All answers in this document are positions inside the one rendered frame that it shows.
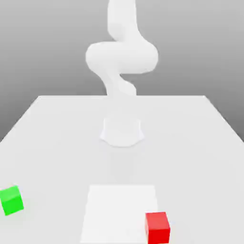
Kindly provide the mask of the small red cube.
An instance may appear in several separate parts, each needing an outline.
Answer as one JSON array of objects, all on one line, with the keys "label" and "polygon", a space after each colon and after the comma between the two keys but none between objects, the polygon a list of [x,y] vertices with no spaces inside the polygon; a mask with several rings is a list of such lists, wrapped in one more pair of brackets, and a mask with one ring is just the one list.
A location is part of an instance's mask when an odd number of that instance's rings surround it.
[{"label": "small red cube", "polygon": [[170,225],[166,212],[145,214],[145,232],[147,244],[168,244]]}]

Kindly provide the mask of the small green cube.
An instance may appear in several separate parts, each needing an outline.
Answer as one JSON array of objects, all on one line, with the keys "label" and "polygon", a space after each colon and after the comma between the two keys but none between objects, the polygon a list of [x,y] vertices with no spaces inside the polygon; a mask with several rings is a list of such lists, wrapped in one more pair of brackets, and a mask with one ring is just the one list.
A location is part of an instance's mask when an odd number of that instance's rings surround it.
[{"label": "small green cube", "polygon": [[0,201],[6,216],[24,209],[21,193],[16,185],[0,190]]}]

